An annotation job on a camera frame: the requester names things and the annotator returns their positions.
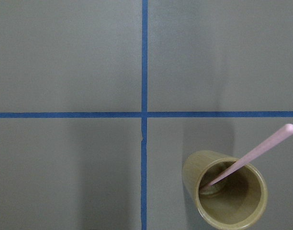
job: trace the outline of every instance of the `cup rim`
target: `cup rim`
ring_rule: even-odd
[[[206,211],[205,209],[202,207],[201,203],[200,203],[200,199],[199,199],[199,185],[200,182],[202,180],[202,177],[204,176],[204,174],[214,165],[218,164],[218,163],[224,163],[224,162],[235,162],[237,161],[238,158],[234,158],[234,157],[226,157],[226,158],[221,158],[218,159],[214,162],[212,162],[211,164],[209,164],[201,173],[200,177],[197,179],[196,182],[196,186],[194,189],[194,202],[196,207],[198,208],[199,213],[201,214],[201,216],[206,220],[206,222],[208,222],[210,225],[212,225],[213,227],[217,228],[217,229],[225,229],[225,230],[244,230],[249,228],[250,226],[252,226],[253,224],[255,224],[257,222],[257,220],[262,216],[262,214],[264,213],[266,206],[267,206],[267,201],[268,201],[268,189],[267,189],[267,185],[265,182],[265,179],[263,178],[263,176],[261,175],[261,173],[257,170],[257,168],[255,168],[252,164],[247,164],[244,167],[248,168],[251,172],[254,173],[254,175],[256,175],[259,184],[260,184],[260,190],[261,190],[261,197],[260,197],[260,201],[255,209],[255,211],[249,215],[247,218],[245,218],[244,220],[238,222],[238,223],[234,223],[234,224],[225,224],[222,222],[219,222],[217,220],[215,220],[214,218],[212,218]]]

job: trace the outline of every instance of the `gray floor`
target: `gray floor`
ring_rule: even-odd
[[[150,0],[150,111],[293,110],[293,0]]]
[[[213,230],[182,185],[181,166],[198,150],[237,158],[293,118],[151,118],[148,129],[148,229]],[[252,164],[264,176],[268,205],[253,230],[293,230],[293,136]]]
[[[141,111],[141,1],[0,0],[0,112]],[[293,0],[148,1],[149,111],[293,111]],[[0,229],[137,230],[140,118],[0,119]],[[293,118],[148,119],[147,229],[212,229],[181,182]],[[293,230],[293,137],[253,164]]]
[[[0,229],[140,229],[140,119],[0,119]]]

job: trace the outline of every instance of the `blue painter's tape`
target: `blue painter's tape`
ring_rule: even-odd
[[[293,117],[293,111],[148,112],[147,117]]]
[[[0,113],[0,118],[135,118],[140,112]]]
[[[147,230],[147,0],[142,0],[141,79],[141,229]]]

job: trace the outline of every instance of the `cup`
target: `cup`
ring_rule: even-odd
[[[267,205],[265,180],[251,164],[199,191],[237,160],[222,153],[203,150],[191,154],[182,168],[183,183],[201,216],[220,230],[243,230],[252,226]]]

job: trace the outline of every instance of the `pink stick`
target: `pink stick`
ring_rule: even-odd
[[[287,139],[289,136],[293,134],[293,124],[285,124],[282,128],[277,130],[274,134],[256,146],[253,150],[248,152],[242,158],[237,160],[234,164],[220,173],[215,179],[213,179],[208,184],[204,185],[200,190],[204,190],[209,186],[214,185],[215,183],[221,181],[228,175],[232,174],[234,171],[240,169],[242,166],[250,163],[255,158],[259,157],[261,154],[265,153],[266,151],[270,150],[283,140]]]

